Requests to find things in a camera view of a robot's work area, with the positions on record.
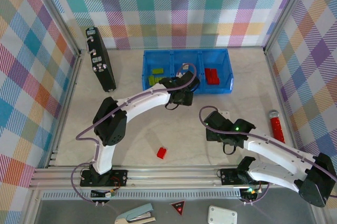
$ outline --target red cylinder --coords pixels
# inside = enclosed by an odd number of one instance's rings
[[[279,116],[280,114],[277,110],[272,110],[269,112],[274,138],[285,143]]]

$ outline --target black briefcase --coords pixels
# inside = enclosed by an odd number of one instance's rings
[[[93,71],[104,91],[110,92],[115,90],[116,83],[110,59],[98,28],[90,27],[85,33],[87,37],[87,50],[90,54]]]

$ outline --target blue bin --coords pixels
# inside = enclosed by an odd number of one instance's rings
[[[192,50],[146,50],[143,57],[143,90],[150,88],[148,77],[152,69],[163,68],[164,73],[155,77],[173,77],[184,63],[193,63],[196,67],[200,86],[195,94],[231,93],[233,90],[233,71],[225,48],[220,49],[192,49]],[[205,68],[216,69],[220,79],[219,85],[208,85],[205,78]],[[192,67],[181,70],[193,71]]]

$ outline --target green block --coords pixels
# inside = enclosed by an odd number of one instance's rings
[[[154,78],[154,82],[158,83],[161,79],[163,79],[164,77],[155,77]]]
[[[164,74],[164,69],[152,69],[152,74],[154,75],[159,75],[159,74]]]
[[[150,84],[150,86],[154,86],[155,85],[154,76],[150,75],[148,77],[148,83]]]

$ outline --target stapler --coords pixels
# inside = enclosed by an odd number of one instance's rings
[[[115,220],[115,224],[129,224],[129,221],[132,221],[132,224],[144,224],[155,221],[156,218],[151,217],[152,211],[152,205],[150,203],[145,204],[119,215]]]

